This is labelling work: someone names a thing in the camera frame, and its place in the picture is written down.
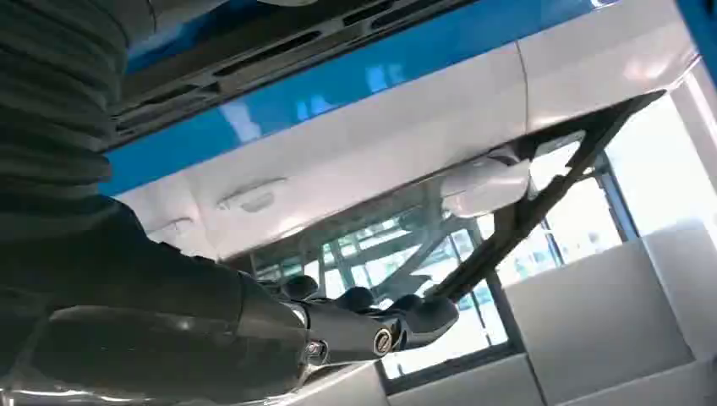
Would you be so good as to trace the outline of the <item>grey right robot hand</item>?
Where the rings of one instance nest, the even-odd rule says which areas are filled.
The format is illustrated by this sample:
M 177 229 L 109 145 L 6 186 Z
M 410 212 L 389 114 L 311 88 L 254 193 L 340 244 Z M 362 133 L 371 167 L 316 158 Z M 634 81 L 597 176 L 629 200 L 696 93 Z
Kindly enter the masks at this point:
M 382 310 L 366 288 L 319 298 L 149 239 L 126 206 L 94 228 L 1 240 L 4 405 L 233 405 L 314 373 L 422 348 L 457 321 L 445 298 Z

